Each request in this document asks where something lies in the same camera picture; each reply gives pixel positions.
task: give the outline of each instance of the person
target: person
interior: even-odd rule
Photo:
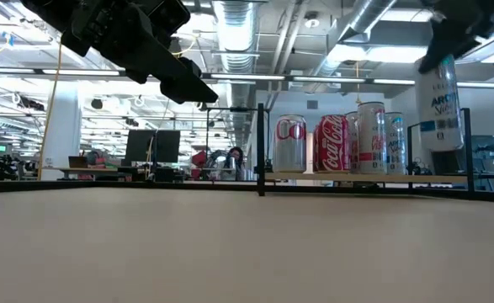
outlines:
[[[240,147],[231,148],[226,160],[223,162],[224,166],[222,168],[224,169],[220,171],[220,179],[241,181],[243,177],[243,158],[243,150]]]

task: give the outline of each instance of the white table surface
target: white table surface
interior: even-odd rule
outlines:
[[[0,194],[0,303],[494,302],[494,204]]]

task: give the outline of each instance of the wooden shelf board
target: wooden shelf board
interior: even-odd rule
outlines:
[[[266,180],[319,180],[354,182],[394,182],[394,183],[467,183],[465,176],[407,176],[348,173],[266,173]]]

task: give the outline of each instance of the soda can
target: soda can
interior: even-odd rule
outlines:
[[[359,167],[361,173],[387,173],[385,106],[381,102],[359,105]]]
[[[404,136],[404,116],[402,113],[385,113],[387,140],[387,173],[406,174],[406,139]]]
[[[316,125],[316,128],[314,129],[314,135],[313,135],[313,145],[312,145],[312,172],[317,173],[319,170],[319,162],[318,162],[318,152],[319,152],[319,145],[317,141],[318,133],[320,130],[320,125]]]
[[[359,131],[358,114],[351,112],[346,114],[348,121],[348,145],[349,145],[349,171],[360,173],[359,171]]]
[[[342,114],[321,117],[318,130],[319,173],[349,172],[348,121]]]
[[[446,57],[425,74],[416,72],[415,94],[422,145],[432,152],[448,152],[464,145],[454,58]]]
[[[287,114],[279,117],[273,153],[276,173],[306,171],[306,122],[303,116]]]

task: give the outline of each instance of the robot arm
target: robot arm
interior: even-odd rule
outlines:
[[[462,57],[477,47],[475,38],[490,38],[494,32],[494,0],[421,0],[437,17],[432,24],[433,38],[419,67],[420,73],[434,69],[444,57]]]
[[[61,43],[80,56],[90,47],[142,84],[149,75],[161,92],[181,104],[214,103],[218,96],[189,59],[174,57],[172,35],[190,19],[179,0],[22,0],[24,6],[63,33]]]

